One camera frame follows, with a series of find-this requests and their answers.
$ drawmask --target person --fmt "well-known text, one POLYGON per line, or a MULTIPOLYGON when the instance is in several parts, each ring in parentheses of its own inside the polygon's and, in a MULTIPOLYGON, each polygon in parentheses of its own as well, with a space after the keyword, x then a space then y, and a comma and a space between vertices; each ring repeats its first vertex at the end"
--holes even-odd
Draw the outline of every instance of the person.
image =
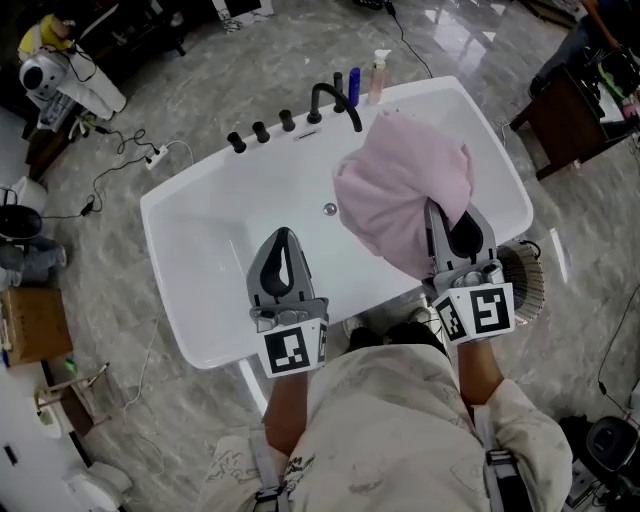
POLYGON ((625 47, 640 56, 636 0, 580 0, 587 15, 569 32, 555 54, 542 66, 531 81, 529 93, 535 97, 548 83, 560 66, 580 65, 584 62, 585 48, 593 52, 618 51, 625 47))
POLYGON ((275 380, 262 453, 252 449, 254 429, 218 441, 196 510, 274 510, 256 503, 257 461, 267 457, 292 512, 488 512, 474 424, 486 406, 495 440, 527 475, 533 510, 560 511, 572 454, 559 425, 503 377, 489 340, 458 346, 458 382, 430 322, 421 308, 379 337, 358 317, 346 321, 347 353, 310 386, 304 373, 275 380))
POLYGON ((25 250, 0 241, 0 291, 10 286, 44 284, 52 268, 67 266, 67 252, 44 236, 26 242, 25 250))
MULTIPOLYGON (((127 100, 95 62, 70 39, 75 25, 73 19, 62 14, 47 14, 26 31, 18 47, 18 56, 24 62, 42 47, 64 52, 69 60, 69 69, 57 90, 96 116, 109 120, 115 112, 122 111, 127 100), (36 30, 40 32, 40 38, 34 38, 36 30)), ((43 106, 43 100, 36 101, 32 96, 30 98, 38 106, 43 106)))

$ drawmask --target white shirt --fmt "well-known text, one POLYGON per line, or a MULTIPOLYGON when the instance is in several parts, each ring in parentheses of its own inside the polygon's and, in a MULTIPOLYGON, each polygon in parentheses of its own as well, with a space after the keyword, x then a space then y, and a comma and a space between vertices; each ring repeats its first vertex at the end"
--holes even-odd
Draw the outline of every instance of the white shirt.
MULTIPOLYGON (((559 425, 509 380, 487 405, 498 444, 531 475, 537 509, 561 510, 572 455, 559 425)), ((293 512, 490 510, 485 450, 449 360, 430 346, 372 347, 328 363, 311 381, 291 458, 272 453, 293 512)), ((261 487, 248 438, 224 437, 196 510, 251 511, 261 487)))

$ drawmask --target blue bottle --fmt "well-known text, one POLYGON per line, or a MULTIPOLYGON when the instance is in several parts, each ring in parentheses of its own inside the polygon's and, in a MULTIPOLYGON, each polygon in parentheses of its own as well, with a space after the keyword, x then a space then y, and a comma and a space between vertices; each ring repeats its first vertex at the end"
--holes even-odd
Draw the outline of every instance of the blue bottle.
POLYGON ((349 73, 349 103, 358 106, 360 101, 360 68, 353 68, 349 73))

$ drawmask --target wall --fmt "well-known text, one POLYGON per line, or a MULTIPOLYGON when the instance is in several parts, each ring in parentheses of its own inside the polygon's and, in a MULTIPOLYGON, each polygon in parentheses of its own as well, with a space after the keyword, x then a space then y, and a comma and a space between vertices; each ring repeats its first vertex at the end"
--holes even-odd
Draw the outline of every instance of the wall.
POLYGON ((29 144, 22 139, 25 121, 0 108, 0 185, 11 186, 29 173, 24 163, 29 144))
POLYGON ((12 466, 0 451, 0 504, 7 512, 80 512, 63 478, 85 465, 71 439, 48 439, 36 423, 33 390, 44 386, 39 364, 6 370, 0 365, 0 449, 10 445, 12 466))

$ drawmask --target drain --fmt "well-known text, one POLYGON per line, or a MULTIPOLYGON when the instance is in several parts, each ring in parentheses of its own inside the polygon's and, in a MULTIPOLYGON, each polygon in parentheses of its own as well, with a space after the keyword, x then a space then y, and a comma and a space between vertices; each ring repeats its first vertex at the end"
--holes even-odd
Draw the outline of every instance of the drain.
POLYGON ((332 217, 333 215, 338 213, 338 207, 333 203, 327 203, 324 205, 324 208, 322 209, 322 211, 324 212, 325 215, 332 217))

